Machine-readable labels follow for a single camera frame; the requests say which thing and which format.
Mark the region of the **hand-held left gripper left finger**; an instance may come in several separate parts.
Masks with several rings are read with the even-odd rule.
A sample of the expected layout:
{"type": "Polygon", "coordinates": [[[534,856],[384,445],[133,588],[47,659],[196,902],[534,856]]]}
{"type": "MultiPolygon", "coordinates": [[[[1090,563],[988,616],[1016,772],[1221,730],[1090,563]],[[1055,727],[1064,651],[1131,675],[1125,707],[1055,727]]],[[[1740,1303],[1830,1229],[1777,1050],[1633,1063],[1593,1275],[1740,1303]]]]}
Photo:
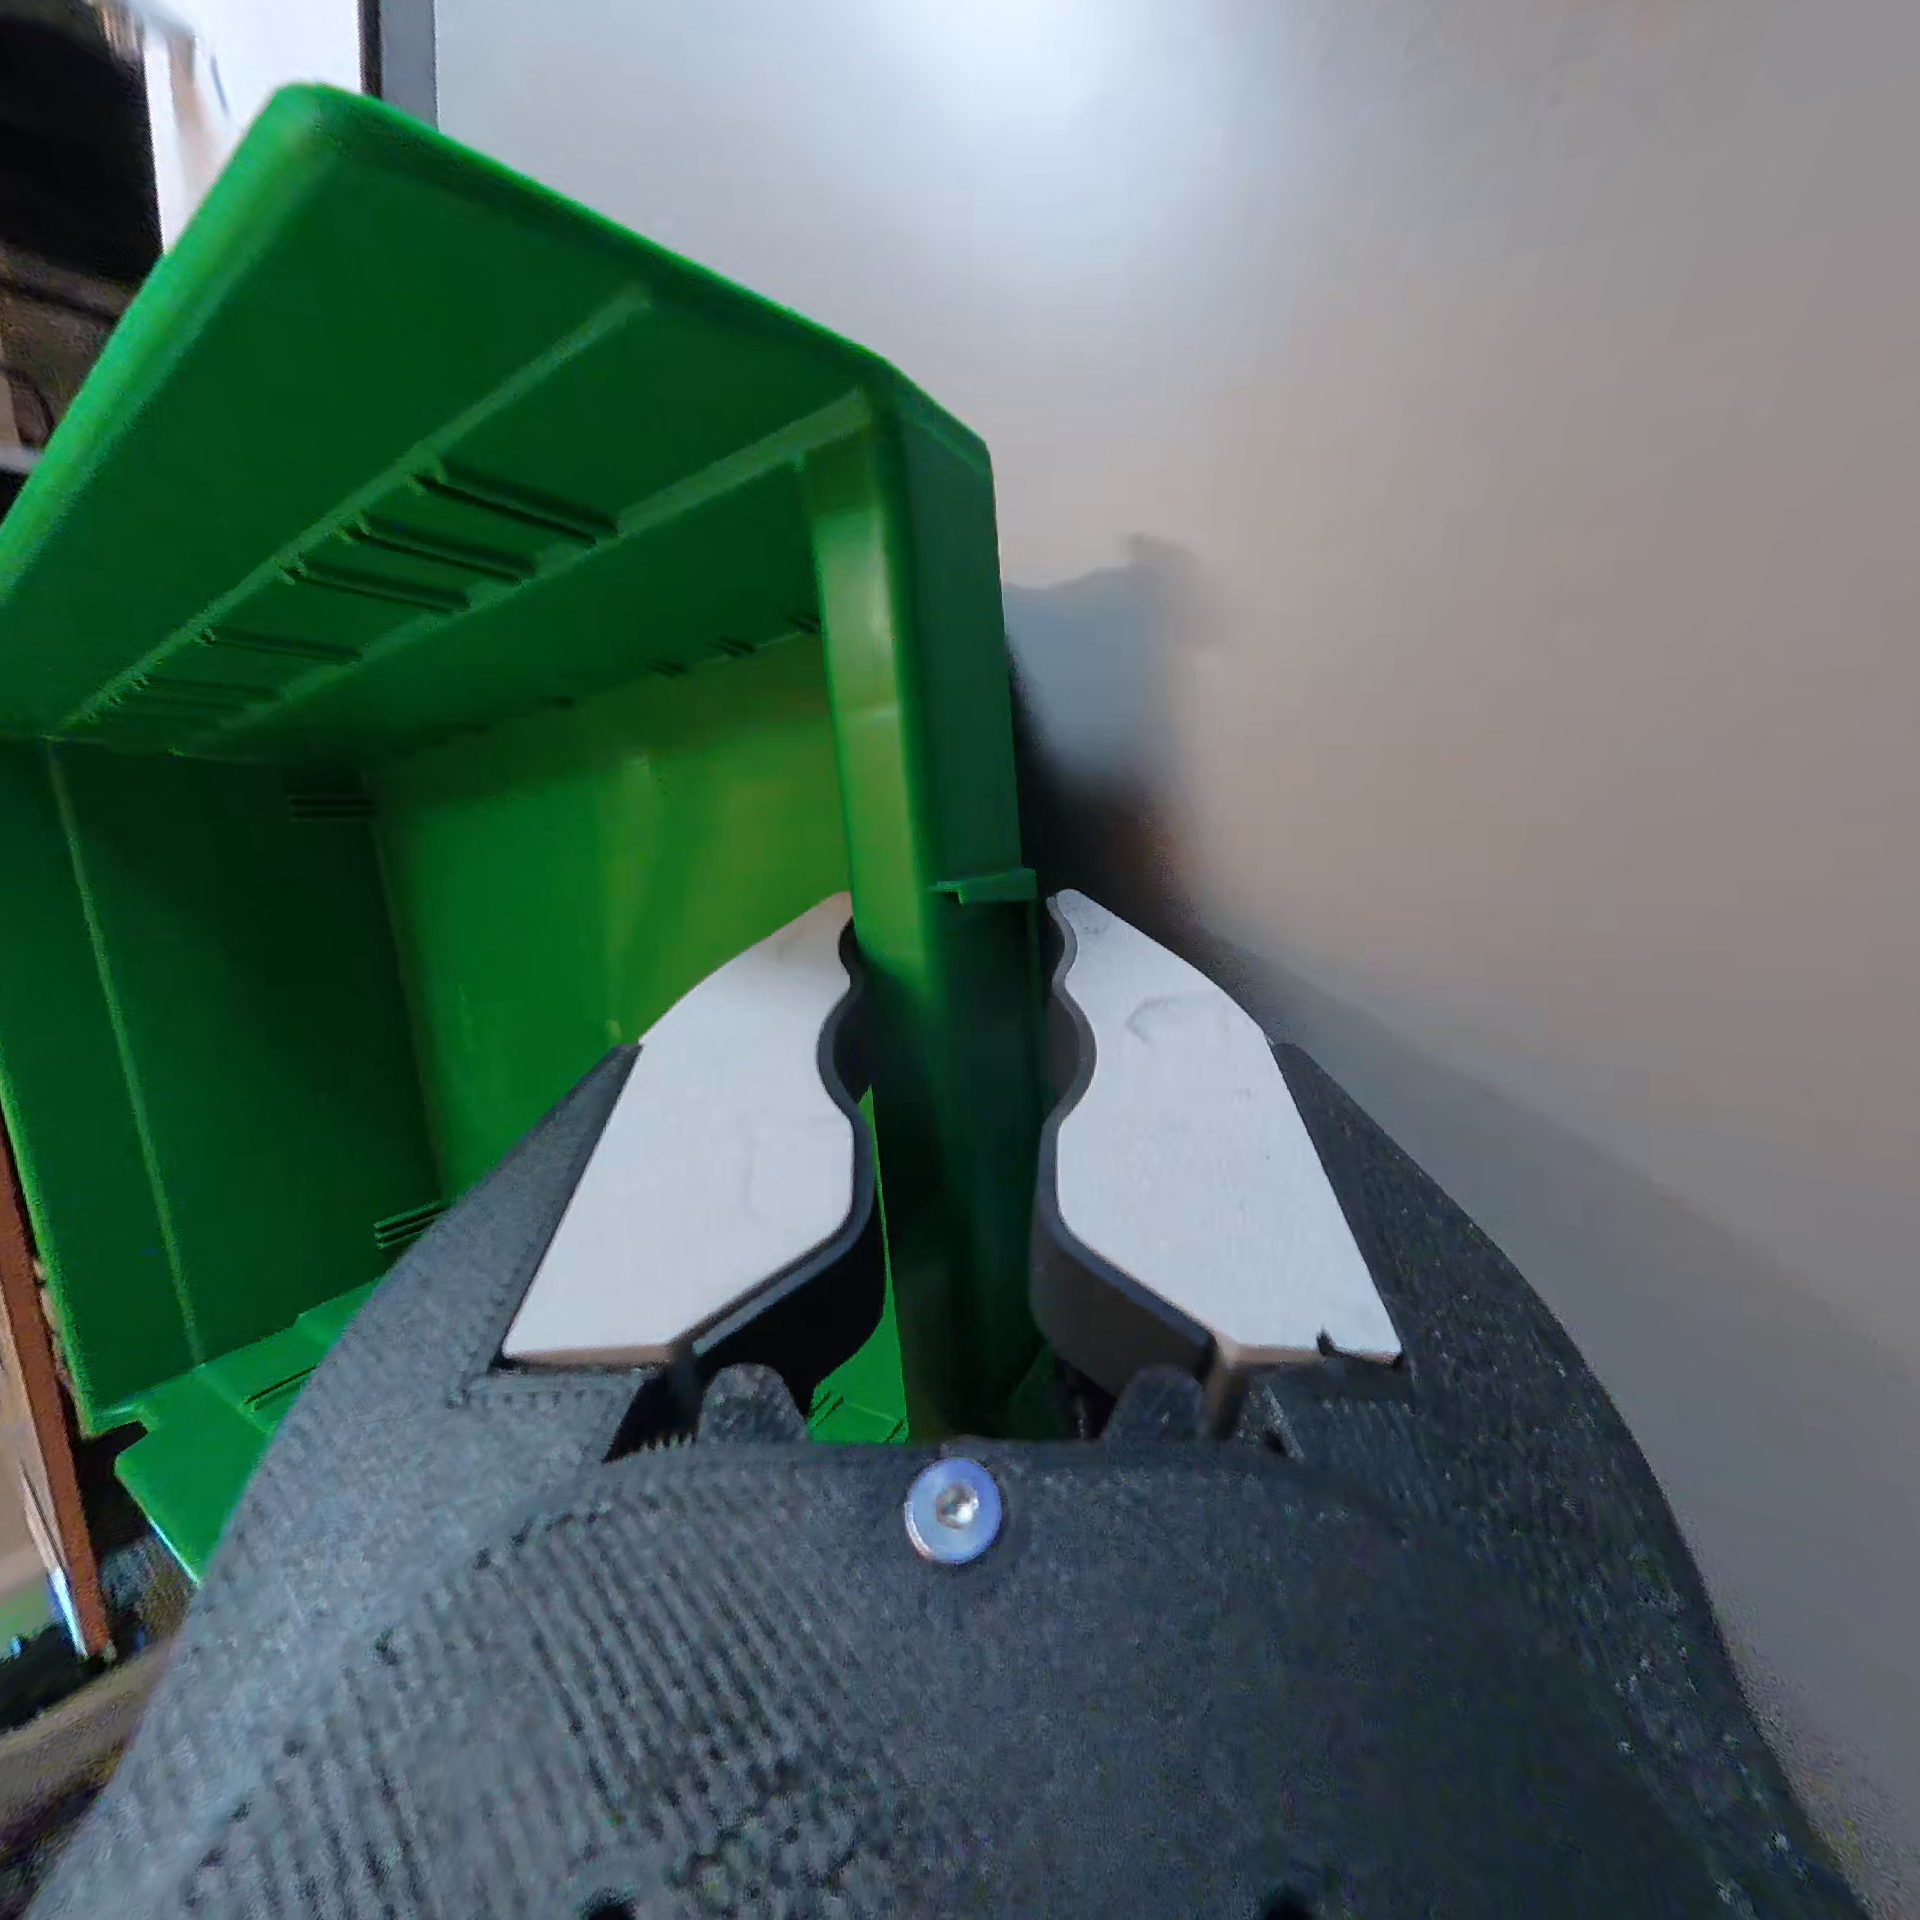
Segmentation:
{"type": "Polygon", "coordinates": [[[862,998],[837,893],[653,1021],[503,1362],[657,1369],[672,1394],[754,1362],[812,1406],[886,1300],[862,998]]]}

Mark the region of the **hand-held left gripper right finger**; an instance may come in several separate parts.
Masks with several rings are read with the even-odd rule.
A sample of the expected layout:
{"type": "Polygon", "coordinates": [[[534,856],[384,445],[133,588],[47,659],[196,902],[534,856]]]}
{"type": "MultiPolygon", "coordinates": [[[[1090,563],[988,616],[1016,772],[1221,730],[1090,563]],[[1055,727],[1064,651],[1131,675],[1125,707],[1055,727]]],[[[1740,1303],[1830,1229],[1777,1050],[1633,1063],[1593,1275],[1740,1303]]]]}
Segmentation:
{"type": "Polygon", "coordinates": [[[1028,1300],[1103,1396],[1186,1378],[1227,1427],[1268,1373],[1391,1373],[1399,1332],[1279,1055],[1209,973],[1086,893],[1044,902],[1058,1093],[1028,1300]]]}

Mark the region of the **green plastic bin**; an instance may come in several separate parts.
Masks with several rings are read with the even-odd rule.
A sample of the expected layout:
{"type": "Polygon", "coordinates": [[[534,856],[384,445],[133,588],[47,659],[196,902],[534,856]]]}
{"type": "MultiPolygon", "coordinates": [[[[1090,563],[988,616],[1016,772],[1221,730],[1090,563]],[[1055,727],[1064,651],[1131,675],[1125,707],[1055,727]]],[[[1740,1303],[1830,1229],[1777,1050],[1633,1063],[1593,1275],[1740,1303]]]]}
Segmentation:
{"type": "Polygon", "coordinates": [[[988,445],[404,112],[291,86],[4,517],[4,1123],[189,1576],[373,1282],[837,893],[894,1420],[1027,1378],[1040,883],[988,445]]]}

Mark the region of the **grey desk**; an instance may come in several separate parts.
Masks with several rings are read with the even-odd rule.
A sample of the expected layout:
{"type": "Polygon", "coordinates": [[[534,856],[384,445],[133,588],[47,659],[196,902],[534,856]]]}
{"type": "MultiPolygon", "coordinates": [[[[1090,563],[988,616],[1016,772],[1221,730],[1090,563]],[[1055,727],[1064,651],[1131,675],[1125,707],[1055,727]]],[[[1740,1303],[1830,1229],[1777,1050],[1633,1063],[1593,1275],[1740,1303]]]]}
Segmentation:
{"type": "Polygon", "coordinates": [[[438,4],[991,445],[1068,884],[1578,1334],[1918,1917],[1918,4],[438,4]]]}

